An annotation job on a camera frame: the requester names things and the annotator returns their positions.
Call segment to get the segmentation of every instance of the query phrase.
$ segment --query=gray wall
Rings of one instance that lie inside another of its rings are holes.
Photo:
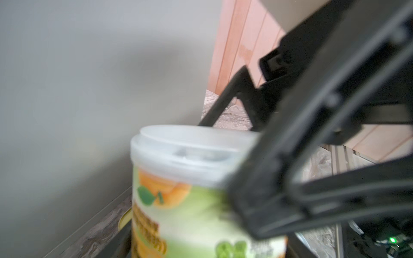
[[[43,257],[131,186],[140,127],[199,121],[220,8],[0,2],[1,257]]]

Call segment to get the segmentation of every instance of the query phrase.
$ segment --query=plastic bucket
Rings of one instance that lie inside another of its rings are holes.
[[[222,189],[257,133],[157,125],[131,140],[133,258],[278,258],[285,237],[254,241]]]

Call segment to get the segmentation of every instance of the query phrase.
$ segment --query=wooden panel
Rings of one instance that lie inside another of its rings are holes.
[[[208,90],[215,92],[224,57],[225,45],[230,31],[231,20],[234,13],[235,0],[223,0],[219,27],[215,40],[214,53],[212,55],[211,70],[208,78]]]
[[[406,156],[407,154],[412,153],[413,150],[413,137],[407,139],[405,142],[400,144],[397,148],[395,148],[392,152],[390,152],[387,156],[382,158],[380,161],[388,161],[391,159],[401,158]]]
[[[266,13],[264,23],[261,31],[258,35],[257,42],[255,44],[254,51],[252,53],[251,61],[249,62],[249,72],[255,85],[258,84],[261,77],[261,70],[258,65],[258,61],[261,57],[265,56],[271,51],[275,40],[277,39],[278,32],[281,27],[271,17],[269,13]]]
[[[280,29],[277,35],[277,39],[275,40],[273,48],[271,48],[271,50],[278,48],[278,46],[280,45],[280,41],[284,37],[284,35],[285,35],[285,32],[282,29]],[[264,76],[261,75],[261,78],[259,79],[259,82],[258,82],[258,86],[260,86],[264,82],[265,82]]]
[[[249,7],[241,41],[232,67],[231,78],[244,65],[248,65],[252,57],[258,34],[263,25],[266,10],[258,0],[252,0]]]
[[[363,125],[363,129],[353,138],[344,143],[344,146],[353,149],[359,142],[366,138],[376,127],[377,125]]]
[[[379,125],[353,149],[379,161],[411,136],[410,125]]]
[[[237,54],[238,45],[240,43],[250,3],[251,0],[237,0],[235,2],[231,27],[228,33],[225,52],[221,63],[221,70],[219,72],[218,82],[215,89],[215,93],[218,95],[222,93],[230,79],[232,67],[234,64],[235,56]]]

